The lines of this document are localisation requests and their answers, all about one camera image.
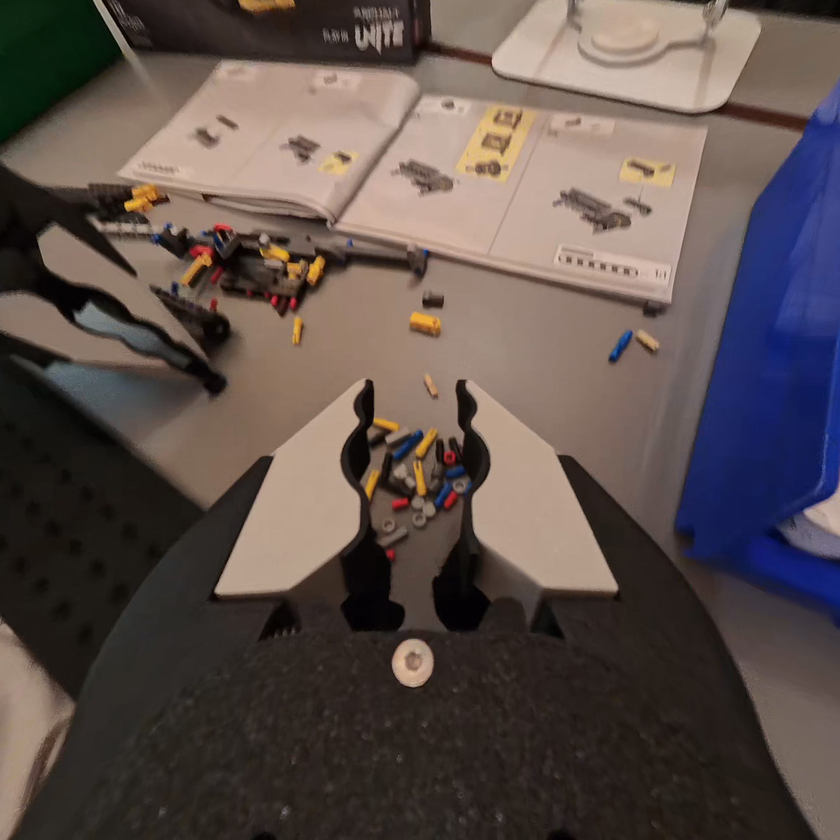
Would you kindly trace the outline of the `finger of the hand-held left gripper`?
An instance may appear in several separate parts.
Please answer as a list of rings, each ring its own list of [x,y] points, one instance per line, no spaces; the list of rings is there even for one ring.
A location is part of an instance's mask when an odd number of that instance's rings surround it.
[[[152,291],[59,226],[38,239],[45,267],[90,295],[72,322],[46,316],[57,329],[48,347],[70,364],[120,373],[178,373],[206,393],[221,395],[228,382],[205,351]]]
[[[2,293],[2,353],[40,366],[74,364],[118,373],[191,377],[217,394],[217,372],[186,329],[149,291],[129,294],[128,315],[114,332],[98,329],[99,319],[66,319],[55,304],[26,291]]]

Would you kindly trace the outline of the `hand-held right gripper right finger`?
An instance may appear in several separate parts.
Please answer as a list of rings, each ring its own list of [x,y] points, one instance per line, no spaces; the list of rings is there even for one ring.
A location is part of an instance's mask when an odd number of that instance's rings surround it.
[[[473,381],[455,390],[469,488],[434,578],[439,622],[474,631],[503,601],[534,628],[555,597],[615,599],[618,583],[555,449]]]

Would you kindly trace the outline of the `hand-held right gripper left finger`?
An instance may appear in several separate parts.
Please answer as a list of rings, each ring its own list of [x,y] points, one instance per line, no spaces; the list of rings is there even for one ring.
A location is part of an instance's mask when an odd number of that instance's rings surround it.
[[[330,604],[354,631],[399,629],[404,609],[364,488],[374,408],[372,380],[359,380],[268,457],[218,600]]]

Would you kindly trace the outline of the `small lego beam assembly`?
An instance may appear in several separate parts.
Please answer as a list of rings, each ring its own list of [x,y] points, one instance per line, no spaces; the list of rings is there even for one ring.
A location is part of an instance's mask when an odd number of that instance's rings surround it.
[[[150,291],[204,351],[215,350],[230,337],[230,323],[222,313],[161,287],[152,285]]]

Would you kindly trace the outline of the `lego chassis assembly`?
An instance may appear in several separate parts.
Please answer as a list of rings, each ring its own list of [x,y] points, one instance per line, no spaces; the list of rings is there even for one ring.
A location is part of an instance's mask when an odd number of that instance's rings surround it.
[[[338,233],[242,233],[217,224],[199,233],[167,224],[150,241],[185,264],[179,287],[215,287],[230,296],[268,300],[274,308],[300,308],[331,269],[354,261],[405,268],[423,279],[429,252],[417,245],[386,245]]]

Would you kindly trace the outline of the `pile of dark lego beams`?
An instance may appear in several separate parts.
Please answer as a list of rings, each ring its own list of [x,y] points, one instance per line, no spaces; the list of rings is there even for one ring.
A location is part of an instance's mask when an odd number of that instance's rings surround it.
[[[123,203],[131,197],[131,191],[135,186],[138,185],[91,184],[89,196],[92,201],[92,219],[100,226],[111,228],[115,228],[117,225],[136,226],[148,224],[149,214],[156,207],[170,202],[170,197],[156,185],[159,192],[166,196],[163,201],[157,203],[146,214],[127,213],[123,208]]]

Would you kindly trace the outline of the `pile of lego pins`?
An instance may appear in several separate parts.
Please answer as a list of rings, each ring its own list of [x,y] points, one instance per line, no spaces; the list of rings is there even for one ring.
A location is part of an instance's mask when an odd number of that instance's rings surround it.
[[[371,504],[374,539],[389,564],[410,546],[455,535],[471,480],[461,441],[436,427],[376,416],[366,432],[369,465],[360,484]]]

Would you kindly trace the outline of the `lego set box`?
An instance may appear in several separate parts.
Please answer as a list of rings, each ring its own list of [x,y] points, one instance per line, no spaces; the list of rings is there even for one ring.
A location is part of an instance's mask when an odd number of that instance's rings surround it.
[[[428,1],[105,1],[135,50],[355,66],[414,63]]]

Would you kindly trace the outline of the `green plastic bin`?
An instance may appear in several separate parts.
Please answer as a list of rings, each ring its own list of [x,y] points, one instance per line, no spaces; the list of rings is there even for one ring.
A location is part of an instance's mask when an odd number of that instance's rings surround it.
[[[1,141],[120,57],[91,1],[2,1]]]

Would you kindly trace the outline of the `blue plastic bin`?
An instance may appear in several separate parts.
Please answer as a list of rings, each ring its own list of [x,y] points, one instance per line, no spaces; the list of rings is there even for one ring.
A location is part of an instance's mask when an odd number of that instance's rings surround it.
[[[689,555],[838,624],[785,523],[838,490],[839,85],[753,206],[675,521]]]

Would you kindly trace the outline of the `instruction booklet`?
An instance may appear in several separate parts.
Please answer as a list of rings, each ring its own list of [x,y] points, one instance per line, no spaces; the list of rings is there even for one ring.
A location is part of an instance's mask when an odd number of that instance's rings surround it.
[[[422,93],[398,71],[228,59],[118,174],[669,304],[706,139],[668,122]]]

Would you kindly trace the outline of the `white shirt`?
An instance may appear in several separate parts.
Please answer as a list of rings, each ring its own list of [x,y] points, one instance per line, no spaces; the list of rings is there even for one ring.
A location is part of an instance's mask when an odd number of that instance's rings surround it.
[[[1,623],[1,838],[11,838],[46,784],[76,704]]]

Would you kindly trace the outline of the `white stand base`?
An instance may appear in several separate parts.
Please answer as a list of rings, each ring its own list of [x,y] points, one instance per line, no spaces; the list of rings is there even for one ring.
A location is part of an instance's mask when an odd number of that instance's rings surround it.
[[[729,2],[536,2],[491,56],[501,77],[669,112],[726,104],[760,33]]]

